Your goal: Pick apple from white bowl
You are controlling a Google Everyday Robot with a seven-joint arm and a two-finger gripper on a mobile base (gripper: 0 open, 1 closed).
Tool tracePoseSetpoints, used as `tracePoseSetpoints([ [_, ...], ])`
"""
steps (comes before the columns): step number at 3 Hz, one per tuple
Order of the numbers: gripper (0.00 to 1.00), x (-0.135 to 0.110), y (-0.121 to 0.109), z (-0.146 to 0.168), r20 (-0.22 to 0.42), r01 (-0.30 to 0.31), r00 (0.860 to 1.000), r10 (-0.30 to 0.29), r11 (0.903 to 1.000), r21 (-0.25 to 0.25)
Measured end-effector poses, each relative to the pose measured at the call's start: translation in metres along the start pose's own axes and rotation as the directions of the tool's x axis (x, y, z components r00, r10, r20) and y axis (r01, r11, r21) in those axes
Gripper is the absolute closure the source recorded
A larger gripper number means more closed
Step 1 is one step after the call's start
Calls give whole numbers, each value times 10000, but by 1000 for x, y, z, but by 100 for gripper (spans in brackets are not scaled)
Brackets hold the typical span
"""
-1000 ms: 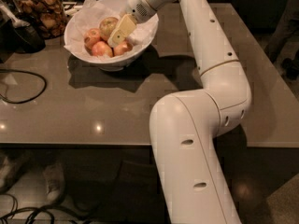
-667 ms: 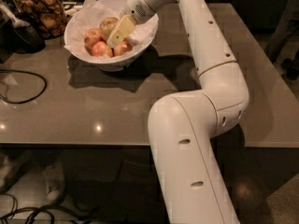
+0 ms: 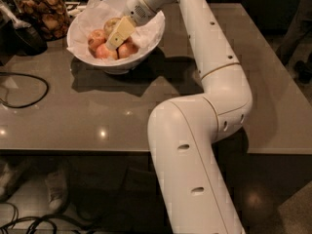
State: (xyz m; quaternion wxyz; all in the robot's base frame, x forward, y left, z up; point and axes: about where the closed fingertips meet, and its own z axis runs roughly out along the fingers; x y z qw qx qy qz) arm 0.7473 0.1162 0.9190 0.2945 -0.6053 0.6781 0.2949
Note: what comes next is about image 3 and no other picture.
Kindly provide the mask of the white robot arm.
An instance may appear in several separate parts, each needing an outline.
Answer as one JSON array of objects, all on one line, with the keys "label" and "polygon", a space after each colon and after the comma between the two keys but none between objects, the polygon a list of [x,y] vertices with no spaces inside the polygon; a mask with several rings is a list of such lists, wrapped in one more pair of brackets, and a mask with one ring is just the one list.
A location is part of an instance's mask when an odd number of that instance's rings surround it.
[{"label": "white robot arm", "polygon": [[151,112],[150,153],[174,234],[246,234],[215,160],[213,145],[241,129],[253,96],[245,72],[206,0],[128,0],[108,41],[120,46],[132,26],[176,1],[203,91]]}]

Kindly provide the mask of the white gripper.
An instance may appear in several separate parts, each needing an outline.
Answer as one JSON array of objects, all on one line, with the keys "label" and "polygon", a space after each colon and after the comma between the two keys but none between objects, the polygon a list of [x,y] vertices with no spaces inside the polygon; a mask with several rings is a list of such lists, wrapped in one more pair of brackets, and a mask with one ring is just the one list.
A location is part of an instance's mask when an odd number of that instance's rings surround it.
[{"label": "white gripper", "polygon": [[106,37],[105,45],[109,50],[119,48],[135,32],[136,26],[146,25],[156,16],[144,0],[127,0],[123,14],[109,37]]}]

